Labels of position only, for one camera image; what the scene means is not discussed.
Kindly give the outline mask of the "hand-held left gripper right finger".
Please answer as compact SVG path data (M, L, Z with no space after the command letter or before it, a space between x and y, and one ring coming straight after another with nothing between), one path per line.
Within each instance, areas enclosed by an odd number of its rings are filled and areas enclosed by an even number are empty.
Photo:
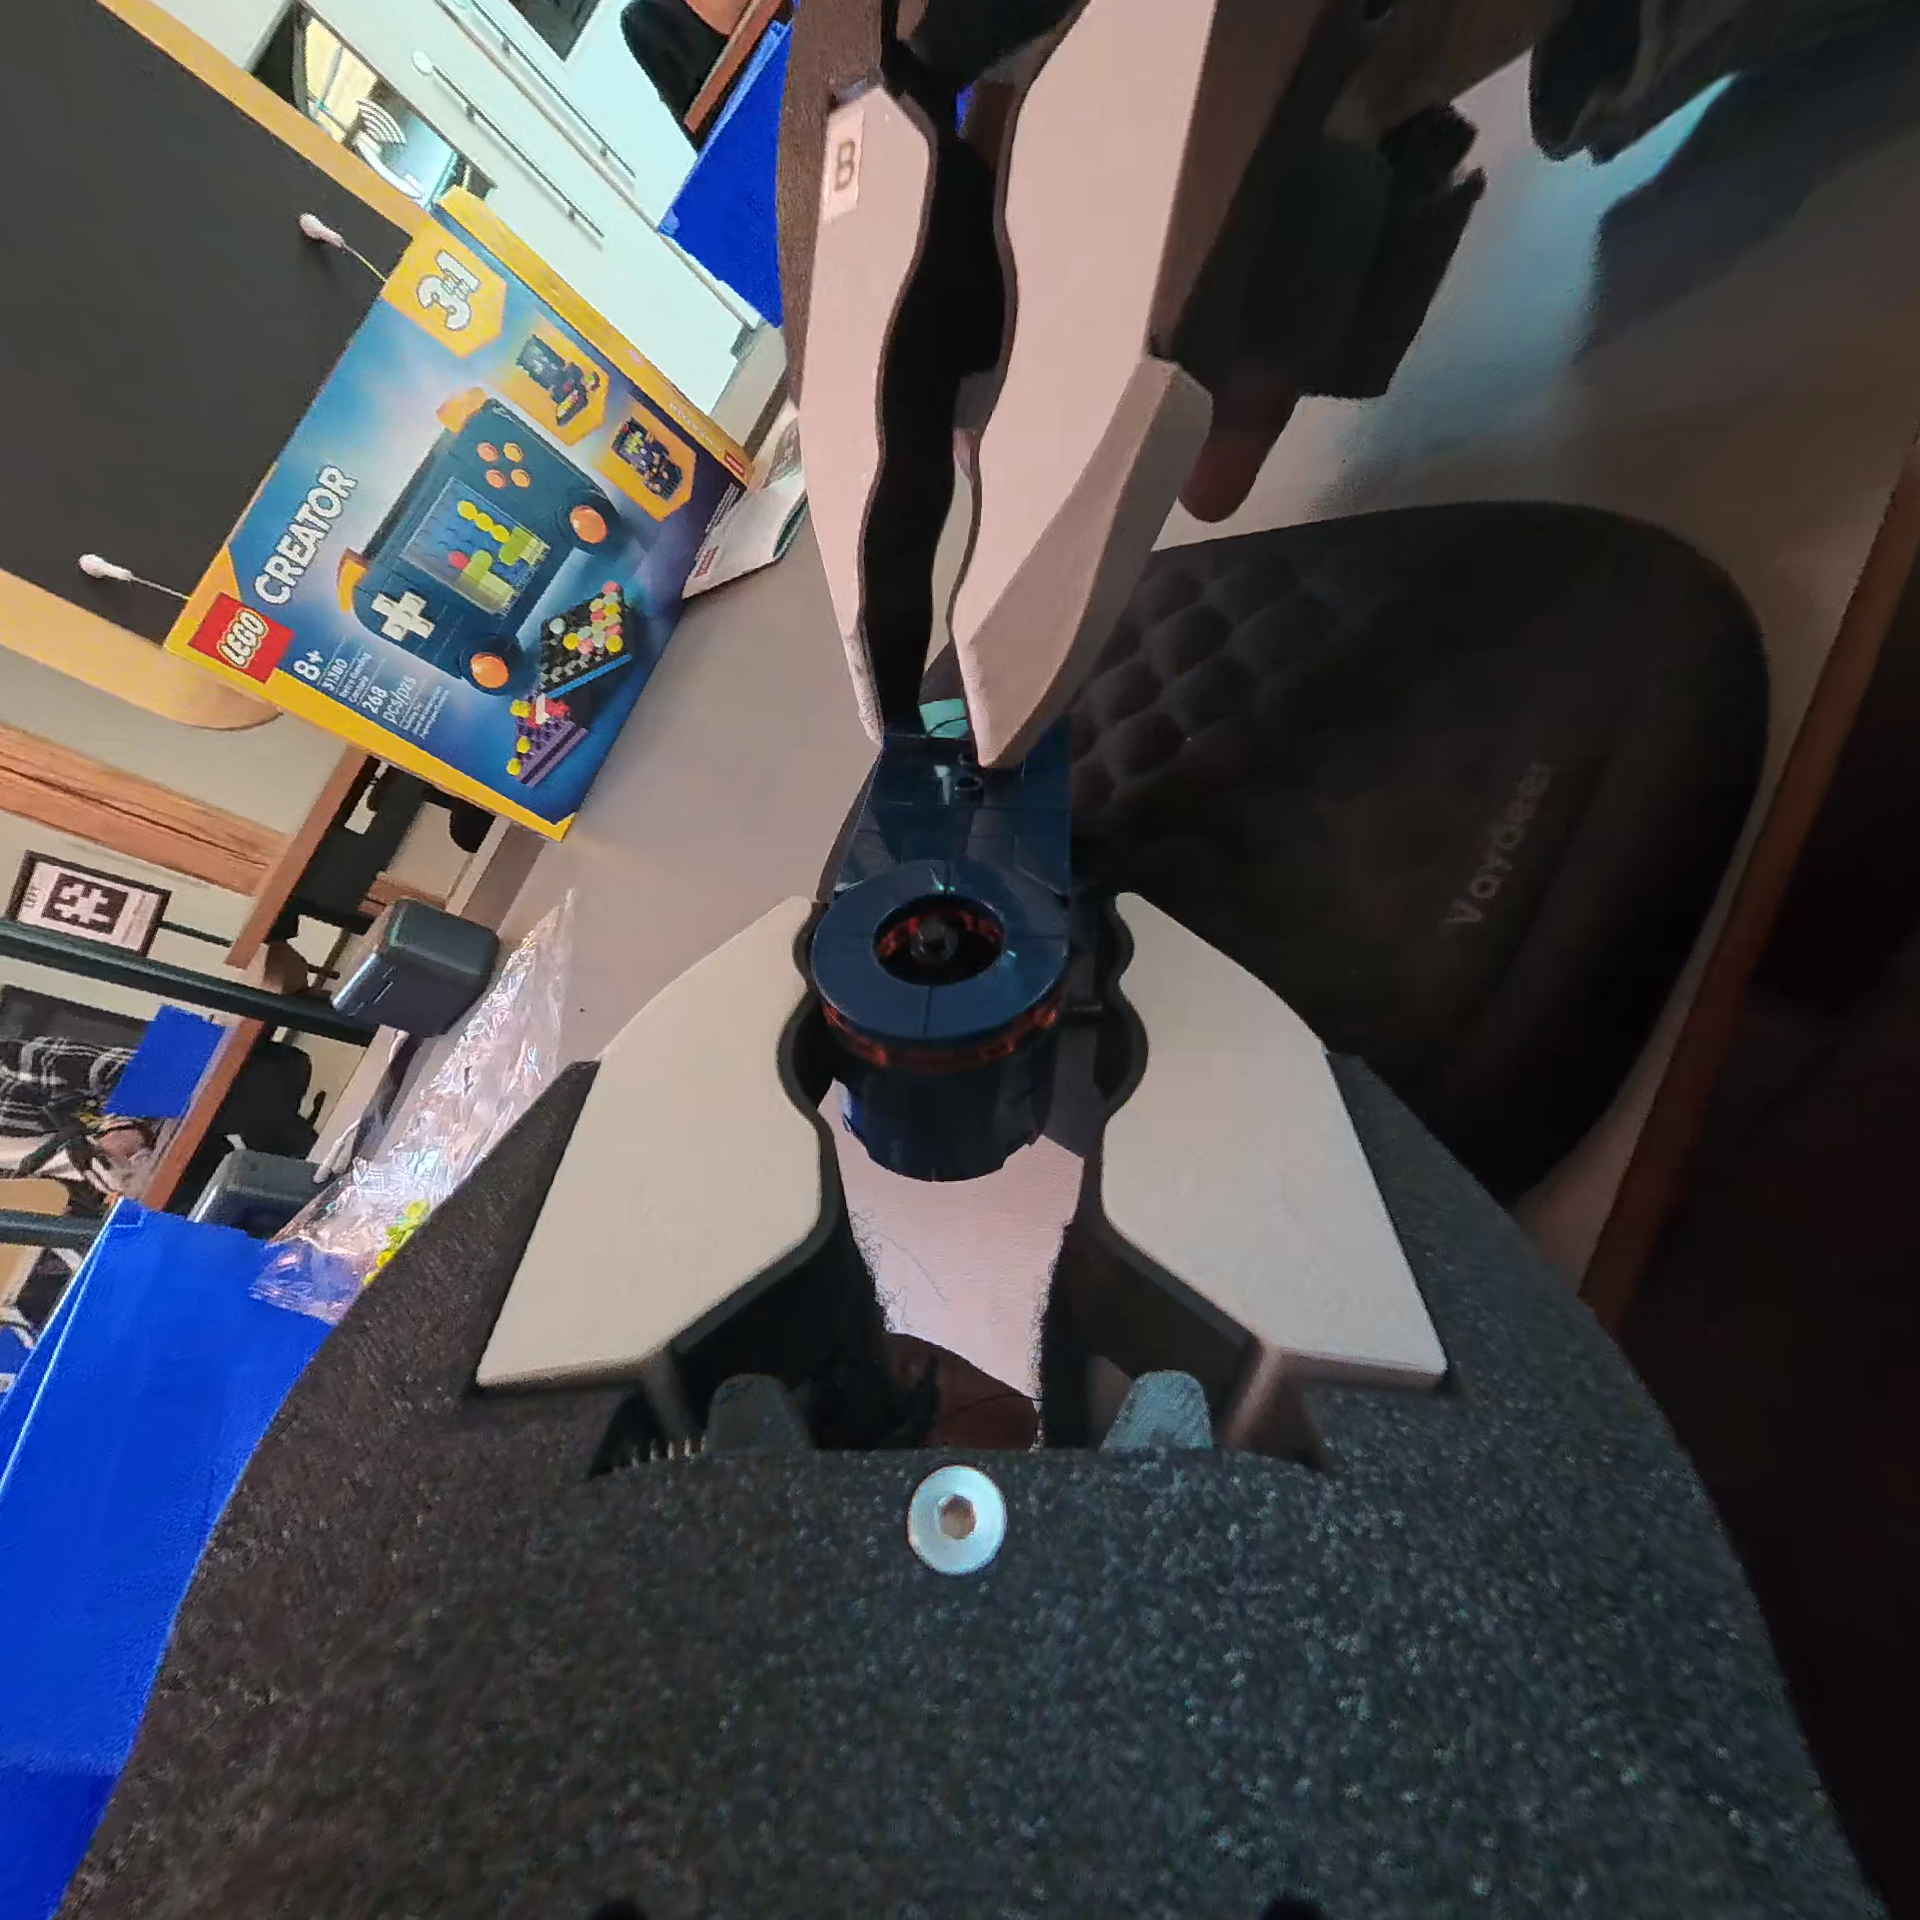
M1162 909L1115 909L1145 1065L1103 1135L1106 1224L1272 1377L1437 1386L1445 1348L1327 1046Z

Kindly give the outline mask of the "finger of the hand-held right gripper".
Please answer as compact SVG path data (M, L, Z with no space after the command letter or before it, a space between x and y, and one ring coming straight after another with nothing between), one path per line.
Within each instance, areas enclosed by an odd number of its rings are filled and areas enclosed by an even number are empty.
M1012 319L953 603L984 767L1068 709L1203 448L1212 396L1170 344L1266 122L1268 4L1081 4L1012 111Z
M984 162L918 4L800 4L780 109L780 296L809 511L859 721L918 726L962 387L984 369Z

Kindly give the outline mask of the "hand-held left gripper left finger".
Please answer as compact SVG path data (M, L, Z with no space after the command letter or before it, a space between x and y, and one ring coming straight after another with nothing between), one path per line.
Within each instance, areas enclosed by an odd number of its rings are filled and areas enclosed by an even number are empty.
M812 910L780 900L601 1050L479 1388L656 1377L817 1240L824 1128L783 1075Z

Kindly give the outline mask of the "blue brick arm with ring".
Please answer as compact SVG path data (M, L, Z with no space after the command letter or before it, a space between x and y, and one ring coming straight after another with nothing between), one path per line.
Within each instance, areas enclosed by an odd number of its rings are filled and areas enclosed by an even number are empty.
M842 1114L925 1184L999 1172L1048 1119L1075 954L1065 725L1006 769L892 733L829 862L807 975Z

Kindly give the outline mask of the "blue storage bin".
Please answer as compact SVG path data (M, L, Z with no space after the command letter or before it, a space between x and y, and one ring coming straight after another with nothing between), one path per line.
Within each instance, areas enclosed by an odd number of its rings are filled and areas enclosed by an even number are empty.
M4 1397L2 1915L52 1917L125 1774L204 1551L364 1283L119 1207Z
M758 43L660 230L758 323L785 324L779 155L793 26Z

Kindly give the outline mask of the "person's right hand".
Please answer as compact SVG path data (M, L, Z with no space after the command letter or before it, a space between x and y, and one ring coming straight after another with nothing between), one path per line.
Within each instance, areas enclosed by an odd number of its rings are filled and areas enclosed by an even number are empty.
M1381 399L1484 194L1477 129L1427 109L1374 145L1270 137L1170 336L1212 401L1180 507L1222 522L1305 401Z

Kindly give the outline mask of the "thin folded instruction booklet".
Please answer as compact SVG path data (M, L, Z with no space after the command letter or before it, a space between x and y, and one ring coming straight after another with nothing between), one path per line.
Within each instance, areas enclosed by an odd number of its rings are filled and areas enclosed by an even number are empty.
M800 409L786 399L746 489L728 499L708 528L684 581L684 599L714 594L779 565L807 511Z

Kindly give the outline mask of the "clear plastic bag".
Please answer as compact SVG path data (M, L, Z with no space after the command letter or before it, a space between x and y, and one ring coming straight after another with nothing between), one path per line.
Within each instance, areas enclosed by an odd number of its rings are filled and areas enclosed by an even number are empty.
M558 1078L577 900L525 934L396 1119L268 1243L255 1301L338 1326Z

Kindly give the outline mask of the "colourful brick set box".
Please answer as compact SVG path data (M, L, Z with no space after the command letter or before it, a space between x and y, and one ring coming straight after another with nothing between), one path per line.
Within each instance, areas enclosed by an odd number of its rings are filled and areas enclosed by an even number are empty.
M732 436L452 188L162 650L558 842L749 480Z

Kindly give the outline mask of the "black quilted pad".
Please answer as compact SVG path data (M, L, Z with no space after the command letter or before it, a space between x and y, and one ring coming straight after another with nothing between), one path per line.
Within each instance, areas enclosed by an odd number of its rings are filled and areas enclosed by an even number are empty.
M1156 553L1072 866L1362 1061L1500 1202L1609 1112L1759 794L1764 630L1668 530L1482 500Z

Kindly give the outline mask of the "blue paper piece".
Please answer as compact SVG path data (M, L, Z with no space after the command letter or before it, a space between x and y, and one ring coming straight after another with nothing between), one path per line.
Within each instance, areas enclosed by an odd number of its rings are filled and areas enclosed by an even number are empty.
M184 1121L229 1045L229 1024L162 1007L103 1102L103 1112L140 1122Z

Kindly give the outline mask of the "black white marker sign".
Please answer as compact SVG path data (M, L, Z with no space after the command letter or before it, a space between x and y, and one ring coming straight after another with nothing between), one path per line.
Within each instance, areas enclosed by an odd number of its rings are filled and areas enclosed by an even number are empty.
M172 898L164 887L31 851L16 868L6 919L39 932L149 957Z

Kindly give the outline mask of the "black panel with wooden frame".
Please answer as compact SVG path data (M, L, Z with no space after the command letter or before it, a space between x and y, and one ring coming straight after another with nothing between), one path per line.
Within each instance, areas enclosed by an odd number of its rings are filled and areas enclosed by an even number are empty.
M164 650L423 207L159 4L2 7L4 660L244 733L276 709Z

